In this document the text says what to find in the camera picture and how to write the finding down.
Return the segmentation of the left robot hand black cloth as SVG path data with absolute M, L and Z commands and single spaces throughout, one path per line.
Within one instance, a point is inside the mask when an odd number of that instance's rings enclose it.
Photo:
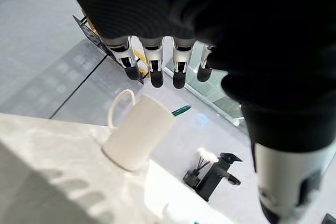
M 247 124 L 269 223 L 297 223 L 335 155 L 335 0 L 77 0 L 110 48 L 125 36 L 212 45 Z

